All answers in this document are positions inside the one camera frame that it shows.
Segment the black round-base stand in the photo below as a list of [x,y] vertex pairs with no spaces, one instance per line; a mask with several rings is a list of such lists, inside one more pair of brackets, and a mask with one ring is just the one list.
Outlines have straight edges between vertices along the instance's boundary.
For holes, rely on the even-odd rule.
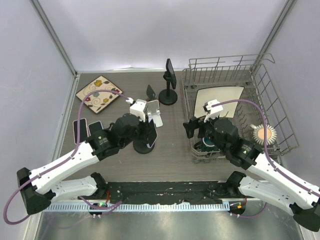
[[149,145],[143,143],[140,140],[133,141],[133,149],[139,154],[142,154],[142,155],[149,154],[150,152],[153,151],[154,148],[155,148],[155,144],[149,147]]

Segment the white folding phone stand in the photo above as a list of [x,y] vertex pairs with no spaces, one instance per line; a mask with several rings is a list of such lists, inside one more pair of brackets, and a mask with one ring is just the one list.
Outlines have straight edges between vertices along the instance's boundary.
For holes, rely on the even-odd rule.
[[163,121],[162,121],[161,112],[160,112],[160,104],[157,99],[147,102],[147,115],[151,119],[153,119],[154,124],[157,128],[160,128],[163,126]]

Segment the wooden-base grey phone stand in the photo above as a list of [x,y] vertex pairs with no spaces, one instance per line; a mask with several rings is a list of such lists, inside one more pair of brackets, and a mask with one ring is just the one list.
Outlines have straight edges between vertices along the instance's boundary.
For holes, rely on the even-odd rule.
[[157,95],[150,84],[147,86],[146,95],[147,95],[147,99],[146,99],[147,102],[154,101],[157,99]]

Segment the pink-cased phone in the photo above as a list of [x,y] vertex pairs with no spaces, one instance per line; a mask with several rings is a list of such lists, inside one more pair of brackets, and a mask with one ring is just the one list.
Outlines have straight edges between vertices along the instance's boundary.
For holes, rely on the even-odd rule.
[[81,118],[79,121],[74,120],[73,124],[73,136],[74,143],[77,144],[78,137],[79,142],[82,143],[88,138],[88,124],[86,118]]

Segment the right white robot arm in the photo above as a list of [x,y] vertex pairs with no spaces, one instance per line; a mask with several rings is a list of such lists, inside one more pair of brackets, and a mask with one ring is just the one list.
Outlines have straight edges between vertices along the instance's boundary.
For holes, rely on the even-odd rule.
[[192,117],[183,123],[187,137],[207,137],[231,164],[262,177],[268,183],[239,172],[233,172],[226,184],[226,193],[233,198],[240,194],[260,199],[282,209],[302,227],[320,230],[320,188],[296,176],[252,141],[240,137],[238,128],[226,118],[203,120]]

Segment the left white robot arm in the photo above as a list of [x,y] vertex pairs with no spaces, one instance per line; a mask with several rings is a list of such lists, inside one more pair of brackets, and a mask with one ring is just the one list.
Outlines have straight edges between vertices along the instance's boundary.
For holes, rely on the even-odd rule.
[[37,214],[52,203],[78,196],[100,200],[107,192],[103,177],[94,172],[78,180],[65,180],[79,170],[116,155],[132,142],[139,142],[152,151],[157,140],[154,120],[145,121],[127,113],[108,128],[92,133],[74,151],[37,169],[26,167],[16,173],[20,194],[28,215]]

